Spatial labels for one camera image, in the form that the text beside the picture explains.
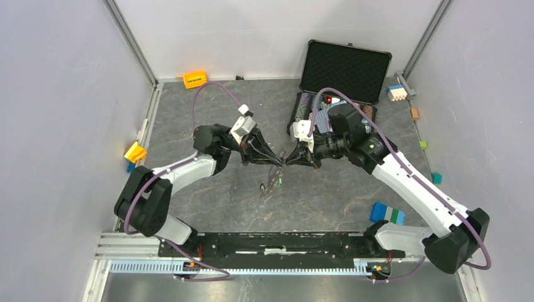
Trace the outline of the metal keyring with tags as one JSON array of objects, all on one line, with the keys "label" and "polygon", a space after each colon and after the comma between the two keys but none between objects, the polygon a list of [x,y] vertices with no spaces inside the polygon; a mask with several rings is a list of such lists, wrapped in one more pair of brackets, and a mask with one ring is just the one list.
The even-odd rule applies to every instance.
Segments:
[{"label": "metal keyring with tags", "polygon": [[261,197],[271,194],[276,187],[282,184],[286,168],[286,165],[280,167],[272,165],[269,168],[267,181],[261,183],[259,187]]}]

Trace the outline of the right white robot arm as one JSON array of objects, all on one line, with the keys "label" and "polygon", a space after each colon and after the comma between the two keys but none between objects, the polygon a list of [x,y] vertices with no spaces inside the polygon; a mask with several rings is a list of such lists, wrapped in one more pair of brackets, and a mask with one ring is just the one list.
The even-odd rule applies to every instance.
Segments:
[{"label": "right white robot arm", "polygon": [[292,123],[297,146],[287,165],[318,169],[323,159],[347,158],[393,189],[426,222],[426,227],[378,220],[365,232],[364,249],[379,257],[387,250],[420,255],[447,274],[462,266],[487,270],[491,266],[484,245],[490,218],[481,208],[469,210],[425,178],[360,109],[341,104],[328,112],[332,130],[316,133],[313,120]]}]

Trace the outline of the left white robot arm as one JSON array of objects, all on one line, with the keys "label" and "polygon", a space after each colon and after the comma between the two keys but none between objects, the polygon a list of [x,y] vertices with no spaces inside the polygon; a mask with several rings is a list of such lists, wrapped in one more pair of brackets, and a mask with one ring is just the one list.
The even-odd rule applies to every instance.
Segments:
[{"label": "left white robot arm", "polygon": [[169,240],[186,257],[196,252],[198,240],[191,226],[169,214],[174,194],[221,172],[232,152],[240,154],[244,165],[284,165],[282,157],[272,151],[256,125],[245,129],[220,124],[198,126],[193,132],[193,148],[195,153],[173,164],[156,169],[136,167],[114,207],[114,214],[123,221],[127,235],[140,233]]}]

